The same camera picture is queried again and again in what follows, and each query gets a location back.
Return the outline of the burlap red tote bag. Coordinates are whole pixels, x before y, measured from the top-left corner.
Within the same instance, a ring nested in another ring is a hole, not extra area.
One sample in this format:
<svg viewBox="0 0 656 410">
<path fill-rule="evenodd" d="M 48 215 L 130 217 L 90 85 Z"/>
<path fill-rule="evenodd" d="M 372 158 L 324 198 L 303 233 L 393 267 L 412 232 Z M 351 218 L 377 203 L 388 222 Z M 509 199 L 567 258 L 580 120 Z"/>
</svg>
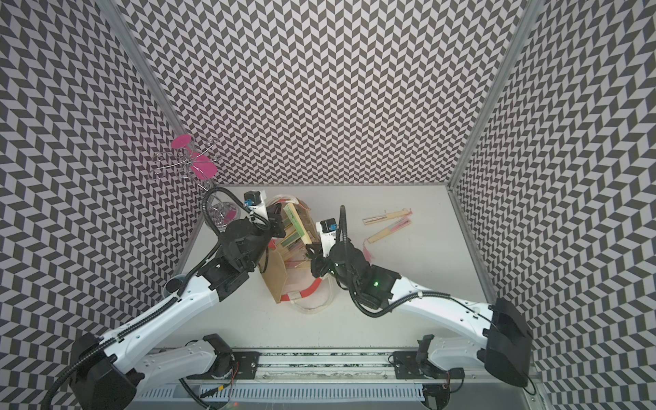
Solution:
<svg viewBox="0 0 656 410">
<path fill-rule="evenodd" d="M 295 196 L 278 195 L 268 200 L 268 211 L 280 212 L 285 225 L 286 237 L 297 232 L 288 220 L 283 207 L 287 203 L 300 203 L 311 216 L 311 208 Z M 276 304 L 286 304 L 302 314 L 319 314 L 328 309 L 336 294 L 336 284 L 331 278 L 314 278 L 310 272 L 310 260 L 303 252 L 288 254 L 283 258 L 278 252 L 276 242 L 270 242 L 268 252 L 261 258 L 261 271 L 266 288 Z M 316 230 L 316 241 L 320 244 Z"/>
</svg>

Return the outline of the pink tassel folding fan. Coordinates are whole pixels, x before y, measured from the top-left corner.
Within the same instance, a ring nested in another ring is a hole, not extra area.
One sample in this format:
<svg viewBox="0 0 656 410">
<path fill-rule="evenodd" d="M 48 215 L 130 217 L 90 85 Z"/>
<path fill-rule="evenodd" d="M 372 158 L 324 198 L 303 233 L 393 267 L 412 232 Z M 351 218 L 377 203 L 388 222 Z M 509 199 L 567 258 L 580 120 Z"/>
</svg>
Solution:
<svg viewBox="0 0 656 410">
<path fill-rule="evenodd" d="M 398 218 L 405 218 L 411 215 L 413 211 L 410 208 L 404 208 L 402 210 L 385 213 L 382 215 L 376 215 L 372 217 L 367 217 L 362 220 L 363 224 L 366 226 L 374 225 L 388 220 L 395 220 Z"/>
</svg>

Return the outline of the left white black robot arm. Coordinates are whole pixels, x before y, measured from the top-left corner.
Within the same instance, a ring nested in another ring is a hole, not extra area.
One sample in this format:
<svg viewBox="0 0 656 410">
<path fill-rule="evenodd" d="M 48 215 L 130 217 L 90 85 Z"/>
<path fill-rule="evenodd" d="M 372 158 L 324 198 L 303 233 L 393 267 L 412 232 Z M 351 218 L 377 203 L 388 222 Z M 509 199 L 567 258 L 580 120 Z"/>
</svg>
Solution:
<svg viewBox="0 0 656 410">
<path fill-rule="evenodd" d="M 68 384 L 84 409 L 125 409 L 145 391 L 175 379 L 229 372 L 231 347 L 209 334 L 187 347 L 153 353 L 161 341 L 199 314 L 225 301 L 243 285 L 270 241 L 284 234 L 280 213 L 269 209 L 231 222 L 205 259 L 184 276 L 179 288 L 137 318 L 100 337 L 85 334 L 73 343 L 70 364 L 48 389 L 49 409 Z"/>
</svg>

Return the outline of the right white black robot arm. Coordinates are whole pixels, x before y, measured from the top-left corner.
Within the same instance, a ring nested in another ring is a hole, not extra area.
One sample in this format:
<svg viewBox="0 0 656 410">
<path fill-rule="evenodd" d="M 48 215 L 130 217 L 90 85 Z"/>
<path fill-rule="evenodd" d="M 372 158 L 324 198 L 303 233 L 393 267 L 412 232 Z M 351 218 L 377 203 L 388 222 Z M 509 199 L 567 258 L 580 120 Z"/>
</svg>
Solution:
<svg viewBox="0 0 656 410">
<path fill-rule="evenodd" d="M 372 265 L 348 239 L 327 252 L 319 244 L 309 244 L 306 253 L 311 273 L 317 278 L 333 276 L 365 316 L 378 319 L 397 310 L 418 314 L 471 342 L 475 351 L 466 356 L 481 362 L 491 376 L 520 388 L 532 384 L 533 334 L 524 314 L 509 300 L 471 302 L 430 290 Z"/>
</svg>

